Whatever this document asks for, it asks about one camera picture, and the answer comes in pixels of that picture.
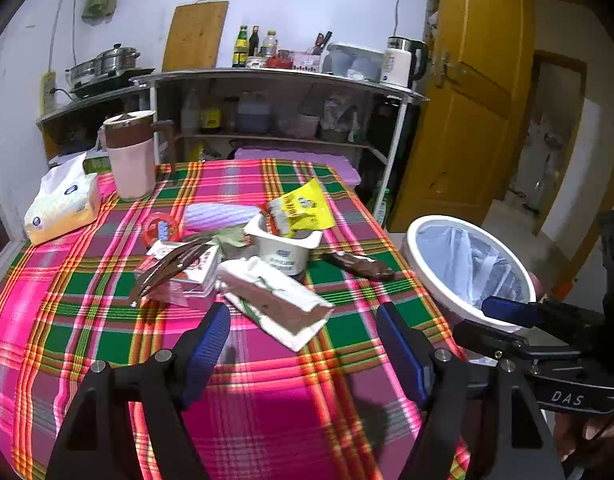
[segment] yellow snack wrapper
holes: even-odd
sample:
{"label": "yellow snack wrapper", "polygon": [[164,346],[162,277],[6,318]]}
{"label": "yellow snack wrapper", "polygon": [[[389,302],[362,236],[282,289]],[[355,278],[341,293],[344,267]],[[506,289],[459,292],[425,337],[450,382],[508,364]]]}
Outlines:
{"label": "yellow snack wrapper", "polygon": [[278,230],[287,238],[296,231],[322,231],[336,225],[317,178],[274,198],[267,207]]}

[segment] plaid tablecloth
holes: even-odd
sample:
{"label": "plaid tablecloth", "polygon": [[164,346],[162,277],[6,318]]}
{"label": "plaid tablecloth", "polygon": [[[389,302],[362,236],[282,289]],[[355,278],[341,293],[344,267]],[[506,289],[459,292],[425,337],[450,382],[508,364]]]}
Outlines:
{"label": "plaid tablecloth", "polygon": [[[152,212],[180,219],[186,205],[259,205],[317,176],[337,225],[322,248],[371,254],[397,269],[376,284],[318,259],[305,284],[336,305],[295,354],[231,309],[231,333],[203,398],[185,423],[212,479],[396,479],[421,424],[376,334],[373,313],[393,301],[411,326],[455,349],[445,320],[400,253],[353,192],[325,166],[286,160],[161,166],[155,192],[121,202],[99,176],[97,221],[39,247],[24,247],[0,290],[0,449],[26,479],[43,479],[79,381],[96,359],[127,365],[170,348],[198,325],[196,310],[127,306],[132,269],[145,254],[140,225]],[[160,478],[140,404],[131,406],[146,479]],[[456,454],[460,478],[468,452]]]}

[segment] purple plastic bin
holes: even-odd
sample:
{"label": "purple plastic bin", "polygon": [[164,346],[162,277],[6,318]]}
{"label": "purple plastic bin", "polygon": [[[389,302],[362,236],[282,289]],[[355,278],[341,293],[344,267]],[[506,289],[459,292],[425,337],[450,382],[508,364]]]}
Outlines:
{"label": "purple plastic bin", "polygon": [[250,160],[260,158],[288,158],[300,162],[315,162],[316,164],[327,164],[336,170],[350,188],[360,184],[360,175],[349,163],[346,156],[330,155],[328,153],[312,152],[286,152],[284,150],[255,150],[254,148],[239,148],[236,150],[234,158],[237,160]]}

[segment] screw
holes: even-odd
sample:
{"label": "screw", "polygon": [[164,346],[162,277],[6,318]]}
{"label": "screw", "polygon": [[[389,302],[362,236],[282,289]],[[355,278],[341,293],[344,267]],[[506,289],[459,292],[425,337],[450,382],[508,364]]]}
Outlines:
{"label": "screw", "polygon": [[107,365],[105,364],[104,361],[94,361],[92,363],[92,366],[90,366],[90,370],[94,372],[95,374],[99,374],[101,373],[101,371],[105,369],[105,366]]}
{"label": "screw", "polygon": [[154,358],[159,363],[165,363],[171,359],[171,350],[167,350],[166,348],[159,350],[154,354]]}
{"label": "screw", "polygon": [[510,361],[509,359],[501,359],[498,362],[498,366],[500,366],[504,371],[508,373],[511,373],[516,370],[516,365],[513,361]]}
{"label": "screw", "polygon": [[434,352],[434,356],[436,356],[436,359],[438,359],[441,363],[446,363],[447,361],[451,360],[452,353],[446,348],[439,348]]}

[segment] cutting board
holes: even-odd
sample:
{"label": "cutting board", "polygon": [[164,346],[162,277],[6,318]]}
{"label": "cutting board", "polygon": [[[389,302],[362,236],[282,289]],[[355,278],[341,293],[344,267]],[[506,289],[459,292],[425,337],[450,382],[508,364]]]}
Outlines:
{"label": "cutting board", "polygon": [[176,7],[169,26],[162,71],[214,68],[229,2]]}

